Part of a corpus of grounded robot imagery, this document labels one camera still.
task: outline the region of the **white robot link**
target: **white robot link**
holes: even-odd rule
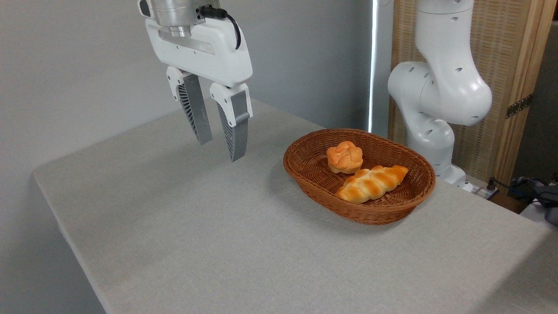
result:
[[[427,63],[398,64],[388,90],[407,127],[407,146],[428,160],[437,177],[459,187],[465,173],[451,164],[449,123],[471,126],[490,110],[492,93],[470,49],[474,0],[418,0],[415,43]]]
[[[204,77],[214,82],[209,92],[218,104],[230,158],[242,157],[253,116],[246,85],[252,62],[236,21],[219,8],[219,0],[139,0],[138,8],[199,143],[213,138],[198,78]]]

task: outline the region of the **braided bread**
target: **braided bread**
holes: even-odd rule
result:
[[[407,172],[406,167],[399,165],[390,168],[378,165],[370,170],[361,169],[347,178],[335,195],[355,204],[377,199],[401,184]]]
[[[362,149],[351,141],[328,148],[328,166],[334,173],[355,173],[362,166]]]

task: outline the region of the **gray wall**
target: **gray wall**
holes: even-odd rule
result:
[[[247,38],[252,96],[364,128],[366,3],[222,0]],[[31,172],[180,108],[135,0],[1,5],[0,312],[102,313]]]

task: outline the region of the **wicker basket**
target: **wicker basket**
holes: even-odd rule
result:
[[[403,182],[379,199],[353,204],[334,195],[351,176],[333,173],[326,150],[342,141],[362,148],[362,169],[376,165],[402,165],[409,169]],[[400,220],[424,201],[434,189],[432,166],[413,150],[380,136],[354,129],[325,129],[309,133],[293,142],[283,156],[283,166],[302,191],[339,216],[367,225],[385,225]]]

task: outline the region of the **round bun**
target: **round bun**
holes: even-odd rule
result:
[[[328,148],[328,166],[334,173],[353,174],[362,166],[362,149],[351,141]]]

